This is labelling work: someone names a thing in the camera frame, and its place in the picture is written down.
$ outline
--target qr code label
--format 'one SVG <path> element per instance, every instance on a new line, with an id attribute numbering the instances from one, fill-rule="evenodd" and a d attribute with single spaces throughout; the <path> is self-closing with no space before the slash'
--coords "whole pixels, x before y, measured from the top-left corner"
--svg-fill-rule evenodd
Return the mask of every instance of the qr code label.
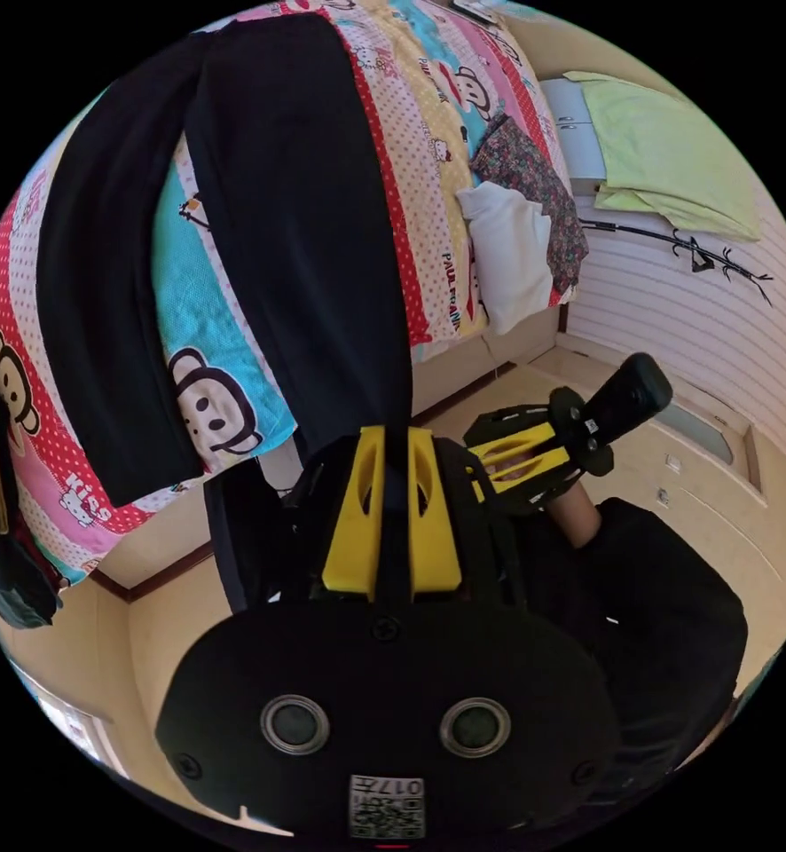
<path id="1" fill-rule="evenodd" d="M 351 777 L 351 836 L 365 840 L 418 840 L 426 836 L 421 778 Z"/>

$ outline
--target white cloth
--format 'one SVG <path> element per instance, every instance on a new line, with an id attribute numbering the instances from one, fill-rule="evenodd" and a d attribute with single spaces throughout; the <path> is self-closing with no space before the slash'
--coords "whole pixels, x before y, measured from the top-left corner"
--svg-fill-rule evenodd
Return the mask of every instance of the white cloth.
<path id="1" fill-rule="evenodd" d="M 491 329 L 507 334 L 521 320 L 549 307 L 550 217 L 542 214 L 538 202 L 490 181 L 456 195 L 469 222 L 479 291 Z"/>

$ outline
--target drawer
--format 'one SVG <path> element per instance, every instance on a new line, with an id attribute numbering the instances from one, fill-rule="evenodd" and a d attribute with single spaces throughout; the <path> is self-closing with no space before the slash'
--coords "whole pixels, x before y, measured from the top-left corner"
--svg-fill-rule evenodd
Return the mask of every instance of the drawer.
<path id="1" fill-rule="evenodd" d="M 606 180 L 606 163 L 592 124 L 559 124 L 559 146 L 575 195 L 594 195 Z"/>
<path id="2" fill-rule="evenodd" d="M 591 114 L 579 83 L 561 78 L 542 80 L 540 84 L 556 124 L 591 123 Z"/>

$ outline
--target cartoon print bedsheet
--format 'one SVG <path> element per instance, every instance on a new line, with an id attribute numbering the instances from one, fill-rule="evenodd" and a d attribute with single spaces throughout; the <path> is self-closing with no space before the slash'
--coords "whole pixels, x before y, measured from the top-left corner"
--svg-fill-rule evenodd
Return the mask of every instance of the cartoon print bedsheet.
<path id="1" fill-rule="evenodd" d="M 553 119 L 508 32 L 428 2 L 286 0 L 236 17 L 307 12 L 327 16 L 352 56 L 388 191 L 408 333 L 419 362 L 487 325 L 455 197 L 474 185 L 468 163 L 487 121 L 498 111 L 511 114 L 570 185 Z M 154 222 L 153 287 L 166 369 L 207 473 L 128 506 L 109 503 L 67 421 L 35 306 L 44 206 L 78 120 L 30 171 L 0 221 L 0 393 L 11 413 L 20 511 L 37 547 L 72 585 L 179 493 L 280 446 L 295 430 L 232 293 L 181 138 Z M 554 294 L 550 304 L 560 301 Z"/>

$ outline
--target person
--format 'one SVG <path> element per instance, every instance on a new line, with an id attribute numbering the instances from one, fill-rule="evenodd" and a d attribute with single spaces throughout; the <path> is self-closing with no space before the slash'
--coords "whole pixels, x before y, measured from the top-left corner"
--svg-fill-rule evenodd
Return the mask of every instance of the person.
<path id="1" fill-rule="evenodd" d="M 621 748 L 570 819 L 590 828 L 727 726 L 748 638 L 743 605 L 656 514 L 616 497 L 595 506 L 579 481 L 514 526 L 531 611 L 598 660 L 617 712 Z"/>

